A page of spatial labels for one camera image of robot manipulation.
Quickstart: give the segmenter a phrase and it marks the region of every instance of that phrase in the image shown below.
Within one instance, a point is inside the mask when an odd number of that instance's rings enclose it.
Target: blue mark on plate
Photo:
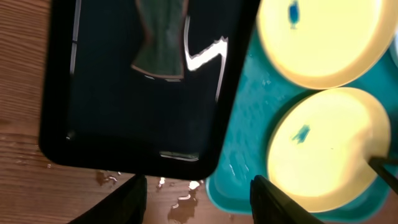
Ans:
[[[292,24],[292,29],[295,29],[296,23],[300,20],[299,3],[297,0],[293,0],[293,3],[289,6],[289,20]]]
[[[310,132],[310,126],[304,125],[301,127],[301,129],[298,131],[298,133],[293,137],[294,140],[298,140],[297,144],[303,143],[305,141],[305,138],[307,137],[308,133]]]

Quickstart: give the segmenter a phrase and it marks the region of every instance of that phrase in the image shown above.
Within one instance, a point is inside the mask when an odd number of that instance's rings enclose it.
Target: round plate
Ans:
[[[397,21],[397,0],[266,0],[257,28],[283,76],[327,89],[368,71],[388,49]]]
[[[398,67],[398,31],[396,33],[396,36],[394,37],[394,40],[392,41],[392,44],[390,45],[390,53],[392,60],[396,63]]]
[[[304,99],[280,121],[269,145],[270,181],[309,212],[341,207],[376,178],[370,156],[387,156],[390,124],[369,93],[335,88]]]

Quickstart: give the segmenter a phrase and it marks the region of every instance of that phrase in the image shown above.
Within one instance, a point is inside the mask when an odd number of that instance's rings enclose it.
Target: blue plastic tray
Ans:
[[[391,121],[391,157],[398,157],[398,68],[385,54],[370,71],[347,86],[365,90],[385,107]],[[277,122],[287,110],[317,91],[287,81],[270,64],[254,33],[239,81],[220,162],[207,179],[210,200],[221,210],[251,214],[250,180],[267,177],[266,150]],[[389,187],[378,177],[356,200],[344,207],[314,213],[324,221],[360,222],[374,215],[384,204]]]

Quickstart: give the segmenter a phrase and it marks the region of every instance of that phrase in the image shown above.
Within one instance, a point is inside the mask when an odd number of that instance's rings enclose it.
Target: wooden table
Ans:
[[[39,151],[49,5],[49,0],[0,0],[0,223],[67,223],[131,177],[58,166]],[[118,181],[100,186],[104,175]],[[218,210],[203,184],[196,191],[198,203],[180,203],[179,211],[171,213],[177,199],[188,195],[189,182],[166,179],[161,189],[158,184],[158,177],[148,177],[145,224],[173,223],[173,218],[180,223],[252,223],[250,216]],[[398,197],[391,194],[367,223],[396,223],[396,208]]]

